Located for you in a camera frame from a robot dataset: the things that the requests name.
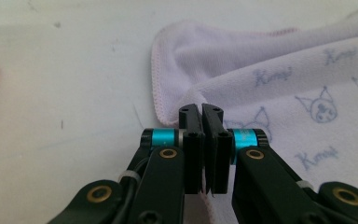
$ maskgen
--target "folded cloth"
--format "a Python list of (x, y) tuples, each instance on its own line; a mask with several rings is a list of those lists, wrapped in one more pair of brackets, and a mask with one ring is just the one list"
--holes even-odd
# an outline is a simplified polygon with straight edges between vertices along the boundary
[(228, 31), (193, 21), (162, 29), (152, 49), (159, 121), (202, 103), (226, 128), (263, 129), (277, 153), (317, 188), (358, 188), (358, 12), (309, 31)]

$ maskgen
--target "table surface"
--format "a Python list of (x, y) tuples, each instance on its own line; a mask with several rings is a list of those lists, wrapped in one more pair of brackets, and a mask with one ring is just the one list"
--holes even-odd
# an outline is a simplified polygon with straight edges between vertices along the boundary
[[(352, 0), (0, 0), (0, 223), (46, 223), (77, 191), (117, 180), (153, 106), (156, 33), (194, 20), (232, 30), (309, 30), (358, 9)], [(236, 223), (230, 195), (216, 223)], [(186, 196), (185, 223), (209, 223)]]

